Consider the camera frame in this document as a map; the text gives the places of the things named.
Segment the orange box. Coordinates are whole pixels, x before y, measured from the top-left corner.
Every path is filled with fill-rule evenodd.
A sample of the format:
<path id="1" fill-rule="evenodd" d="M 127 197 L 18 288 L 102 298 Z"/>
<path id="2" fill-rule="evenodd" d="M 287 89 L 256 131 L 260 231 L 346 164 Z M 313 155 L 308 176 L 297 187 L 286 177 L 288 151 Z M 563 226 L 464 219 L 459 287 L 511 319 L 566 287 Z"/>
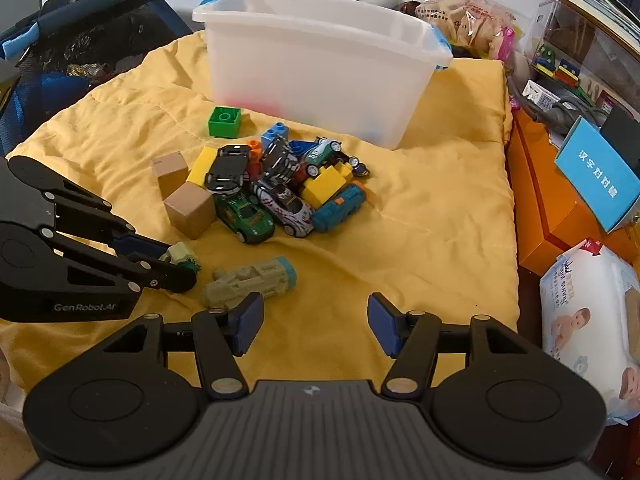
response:
<path id="1" fill-rule="evenodd" d="M 524 110 L 513 116 L 506 150 L 514 193 L 518 264 L 544 275 L 556 258 L 586 238 L 600 240 L 620 258 L 638 257 L 633 232 L 623 228 L 605 233 L 570 181 L 555 166 L 556 148 L 544 124 Z"/>

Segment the green duplo brick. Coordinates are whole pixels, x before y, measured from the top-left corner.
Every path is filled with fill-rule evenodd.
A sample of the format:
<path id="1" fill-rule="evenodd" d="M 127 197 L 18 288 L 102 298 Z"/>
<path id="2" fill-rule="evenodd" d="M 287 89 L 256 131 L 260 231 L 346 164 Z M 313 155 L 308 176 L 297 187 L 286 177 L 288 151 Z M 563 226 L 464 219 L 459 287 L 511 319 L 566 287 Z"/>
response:
<path id="1" fill-rule="evenodd" d="M 208 134 L 214 138 L 235 139 L 239 135 L 242 110 L 216 106 L 208 118 Z"/>

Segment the blue card box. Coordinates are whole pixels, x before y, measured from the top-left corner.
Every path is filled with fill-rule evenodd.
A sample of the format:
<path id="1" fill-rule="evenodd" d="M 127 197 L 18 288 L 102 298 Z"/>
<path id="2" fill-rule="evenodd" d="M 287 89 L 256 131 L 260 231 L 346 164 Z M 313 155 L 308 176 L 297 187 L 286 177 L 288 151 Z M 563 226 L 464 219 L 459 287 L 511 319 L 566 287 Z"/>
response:
<path id="1" fill-rule="evenodd" d="M 554 162 L 605 232 L 638 214 L 639 177 L 586 118 L 574 122 Z"/>

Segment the yellow flat brick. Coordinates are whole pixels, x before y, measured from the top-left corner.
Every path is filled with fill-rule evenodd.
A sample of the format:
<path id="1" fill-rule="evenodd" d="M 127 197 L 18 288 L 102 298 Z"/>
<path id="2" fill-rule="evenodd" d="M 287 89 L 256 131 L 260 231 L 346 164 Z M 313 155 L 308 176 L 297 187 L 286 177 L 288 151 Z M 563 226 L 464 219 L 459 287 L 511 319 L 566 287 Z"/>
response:
<path id="1" fill-rule="evenodd" d="M 202 148 L 202 150 L 200 151 L 200 154 L 198 154 L 198 158 L 195 159 L 195 162 L 186 180 L 190 183 L 198 185 L 200 188 L 206 188 L 206 174 L 208 174 L 209 169 L 213 165 L 216 156 L 216 148 L 204 146 L 204 148 Z"/>

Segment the green white racing car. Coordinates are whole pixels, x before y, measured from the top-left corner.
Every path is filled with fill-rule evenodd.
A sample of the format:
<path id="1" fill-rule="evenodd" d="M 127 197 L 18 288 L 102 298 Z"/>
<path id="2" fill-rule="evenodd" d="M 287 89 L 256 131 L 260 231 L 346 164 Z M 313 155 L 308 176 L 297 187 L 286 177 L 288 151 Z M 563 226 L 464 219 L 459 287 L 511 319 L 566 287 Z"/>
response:
<path id="1" fill-rule="evenodd" d="M 341 141 L 330 138 L 318 138 L 300 159 L 304 173 L 311 178 L 318 177 L 321 167 L 332 165 L 334 162 L 347 162 L 352 169 L 356 169 L 360 164 L 357 157 L 343 152 Z"/>

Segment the small green white car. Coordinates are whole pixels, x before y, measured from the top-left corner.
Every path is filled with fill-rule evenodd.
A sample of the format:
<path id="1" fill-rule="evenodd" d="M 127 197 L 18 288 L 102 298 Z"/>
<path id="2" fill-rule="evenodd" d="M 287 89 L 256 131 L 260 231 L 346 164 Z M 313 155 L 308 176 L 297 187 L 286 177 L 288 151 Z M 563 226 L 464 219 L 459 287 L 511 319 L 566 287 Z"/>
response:
<path id="1" fill-rule="evenodd" d="M 201 270 L 200 263 L 194 251 L 185 242 L 178 242 L 169 246 L 166 252 L 160 256 L 160 261 L 173 264 L 174 266 L 184 266 L 195 273 Z"/>

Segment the dark blue bag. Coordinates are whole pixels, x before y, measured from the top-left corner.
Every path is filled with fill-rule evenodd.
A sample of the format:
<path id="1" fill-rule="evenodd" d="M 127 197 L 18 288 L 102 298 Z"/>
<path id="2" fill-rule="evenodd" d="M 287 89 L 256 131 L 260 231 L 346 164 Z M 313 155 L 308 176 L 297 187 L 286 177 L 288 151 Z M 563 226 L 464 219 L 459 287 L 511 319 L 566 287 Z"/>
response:
<path id="1" fill-rule="evenodd" d="M 189 35 L 166 0 L 48 0 L 1 33 L 1 58 L 17 71 L 1 99 L 1 153 L 92 88 Z"/>

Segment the dark green toy car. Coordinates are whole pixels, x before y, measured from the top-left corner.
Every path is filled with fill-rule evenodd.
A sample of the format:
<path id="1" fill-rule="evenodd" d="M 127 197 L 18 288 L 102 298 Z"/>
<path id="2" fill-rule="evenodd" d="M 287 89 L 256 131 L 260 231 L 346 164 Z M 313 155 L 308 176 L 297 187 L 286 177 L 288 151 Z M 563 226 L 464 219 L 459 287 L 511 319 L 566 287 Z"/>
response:
<path id="1" fill-rule="evenodd" d="M 243 193 L 215 195 L 218 218 L 244 244 L 257 245 L 273 236 L 274 222 L 270 213 L 254 205 Z"/>

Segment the snack bag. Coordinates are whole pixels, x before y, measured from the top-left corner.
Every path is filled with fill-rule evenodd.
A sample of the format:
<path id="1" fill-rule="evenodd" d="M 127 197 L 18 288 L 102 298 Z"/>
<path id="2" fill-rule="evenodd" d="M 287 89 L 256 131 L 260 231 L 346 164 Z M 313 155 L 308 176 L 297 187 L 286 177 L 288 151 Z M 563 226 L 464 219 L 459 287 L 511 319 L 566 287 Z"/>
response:
<path id="1" fill-rule="evenodd" d="M 524 36 L 515 14 L 495 0 L 423 0 L 414 13 L 476 58 L 505 61 Z"/>

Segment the teal orange toy vehicle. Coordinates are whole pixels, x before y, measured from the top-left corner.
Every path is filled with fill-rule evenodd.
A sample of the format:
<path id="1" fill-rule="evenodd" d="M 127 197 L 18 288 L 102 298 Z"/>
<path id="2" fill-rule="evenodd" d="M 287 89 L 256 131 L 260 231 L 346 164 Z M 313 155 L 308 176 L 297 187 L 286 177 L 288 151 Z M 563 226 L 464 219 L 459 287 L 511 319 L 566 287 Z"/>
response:
<path id="1" fill-rule="evenodd" d="M 312 214 L 312 225 L 319 232 L 329 232 L 358 211 L 366 200 L 366 189 L 359 183 L 349 183 Z"/>

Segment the yellow quilted cloth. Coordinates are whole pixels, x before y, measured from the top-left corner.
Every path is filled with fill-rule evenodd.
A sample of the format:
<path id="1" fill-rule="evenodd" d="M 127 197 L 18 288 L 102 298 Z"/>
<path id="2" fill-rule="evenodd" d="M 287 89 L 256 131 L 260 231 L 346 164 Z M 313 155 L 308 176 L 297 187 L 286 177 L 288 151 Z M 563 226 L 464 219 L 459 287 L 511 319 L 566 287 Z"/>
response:
<path id="1" fill-rule="evenodd" d="M 106 198 L 141 234 L 175 243 L 151 162 L 173 152 L 194 162 L 216 146 L 207 131 L 214 105 L 206 41 L 196 32 L 96 87 L 16 152 Z M 240 362 L 245 377 L 382 380 L 390 361 L 367 323 L 372 292 L 447 323 L 486 313 L 514 326 L 514 200 L 504 168 L 511 122 L 502 64 L 456 58 L 432 76 L 399 148 L 342 137 L 371 174 L 367 201 L 334 230 L 277 232 L 247 245 L 215 222 L 194 240 L 201 284 L 216 270 L 274 257 L 296 271 L 296 286 L 266 301 Z"/>

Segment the baby wipes pack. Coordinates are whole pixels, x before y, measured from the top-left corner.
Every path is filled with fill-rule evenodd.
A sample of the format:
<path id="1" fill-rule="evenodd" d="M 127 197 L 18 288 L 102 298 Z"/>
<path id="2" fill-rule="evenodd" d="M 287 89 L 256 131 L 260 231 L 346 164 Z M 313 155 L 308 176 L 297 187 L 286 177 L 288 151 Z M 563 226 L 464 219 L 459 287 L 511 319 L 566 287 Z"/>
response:
<path id="1" fill-rule="evenodd" d="M 639 415 L 639 359 L 628 311 L 639 303 L 634 267 L 598 240 L 563 252 L 539 282 L 542 348 L 602 396 L 606 423 Z"/>

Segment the translucent white storage bin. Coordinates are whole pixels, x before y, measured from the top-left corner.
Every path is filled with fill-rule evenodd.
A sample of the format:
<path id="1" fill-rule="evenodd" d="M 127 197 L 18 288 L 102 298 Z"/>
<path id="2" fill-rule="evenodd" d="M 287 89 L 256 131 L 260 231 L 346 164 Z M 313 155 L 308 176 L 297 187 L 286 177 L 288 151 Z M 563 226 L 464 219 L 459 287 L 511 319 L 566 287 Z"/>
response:
<path id="1" fill-rule="evenodd" d="M 192 18 L 216 102 L 390 150 L 452 61 L 437 28 L 356 0 L 209 0 Z"/>

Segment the white red toy car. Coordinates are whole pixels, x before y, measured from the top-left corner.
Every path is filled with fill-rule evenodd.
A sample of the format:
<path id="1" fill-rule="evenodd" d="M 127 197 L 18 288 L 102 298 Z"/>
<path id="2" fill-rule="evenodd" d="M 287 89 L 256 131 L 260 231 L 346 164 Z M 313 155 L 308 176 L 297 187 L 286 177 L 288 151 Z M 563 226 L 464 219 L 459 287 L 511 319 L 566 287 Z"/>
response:
<path id="1" fill-rule="evenodd" d="M 313 230 L 312 210 L 284 184 L 259 179 L 252 183 L 252 201 L 266 208 L 289 236 L 304 238 Z"/>

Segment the blue duplo brick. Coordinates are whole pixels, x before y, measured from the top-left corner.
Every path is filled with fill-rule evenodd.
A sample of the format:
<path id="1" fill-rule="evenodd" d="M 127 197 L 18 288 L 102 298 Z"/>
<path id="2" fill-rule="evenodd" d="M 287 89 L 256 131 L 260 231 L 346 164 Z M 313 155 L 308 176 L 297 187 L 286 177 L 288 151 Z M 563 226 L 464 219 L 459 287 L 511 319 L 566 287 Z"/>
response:
<path id="1" fill-rule="evenodd" d="M 278 136 L 282 136 L 282 138 L 288 140 L 288 126 L 283 122 L 276 122 L 262 134 L 260 137 L 260 140 L 262 141 L 262 150 L 265 151 L 269 148 L 269 145 Z"/>

